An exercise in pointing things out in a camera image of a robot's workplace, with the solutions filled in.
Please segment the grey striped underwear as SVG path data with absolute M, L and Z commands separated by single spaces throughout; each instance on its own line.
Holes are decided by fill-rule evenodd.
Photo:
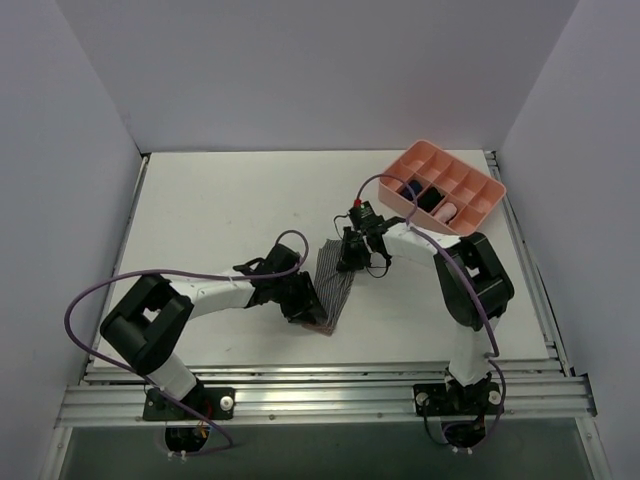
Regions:
M 340 240 L 327 239 L 319 249 L 316 259 L 314 287 L 327 318 L 318 320 L 315 325 L 307 326 L 307 329 L 325 336 L 331 336 L 336 330 L 355 278 L 354 272 L 337 270 L 341 246 Z

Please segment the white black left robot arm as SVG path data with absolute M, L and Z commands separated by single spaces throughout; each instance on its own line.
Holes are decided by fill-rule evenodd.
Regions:
M 315 325 L 327 318 L 301 256 L 276 244 L 264 258 L 235 265 L 219 280 L 173 281 L 141 276 L 100 326 L 100 334 L 141 377 L 167 393 L 165 405 L 179 419 L 202 405 L 198 380 L 174 349 L 187 322 L 228 309 L 273 302 L 290 323 Z

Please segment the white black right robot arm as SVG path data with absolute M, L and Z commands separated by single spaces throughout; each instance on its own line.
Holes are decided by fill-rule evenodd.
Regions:
M 379 254 L 390 267 L 396 257 L 435 269 L 445 307 L 457 323 L 447 367 L 453 380 L 444 400 L 455 412 L 469 411 L 480 400 L 477 384 L 488 377 L 490 361 L 500 355 L 494 329 L 515 289 L 488 238 L 433 232 L 401 217 L 375 213 L 357 199 L 347 213 L 336 270 L 355 272 L 371 266 Z

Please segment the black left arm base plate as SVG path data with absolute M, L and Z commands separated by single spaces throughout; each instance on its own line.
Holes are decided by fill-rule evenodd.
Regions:
M 197 385 L 181 403 L 211 420 L 230 420 L 234 416 L 235 396 L 236 390 L 228 386 Z M 168 422 L 196 420 L 197 417 L 168 400 L 159 388 L 151 388 L 146 392 L 142 419 Z

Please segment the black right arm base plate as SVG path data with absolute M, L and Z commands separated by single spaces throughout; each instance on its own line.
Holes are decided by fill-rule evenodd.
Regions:
M 502 413 L 502 395 L 497 383 L 481 381 L 461 386 L 448 383 L 414 384 L 414 406 L 418 416 L 461 417 Z

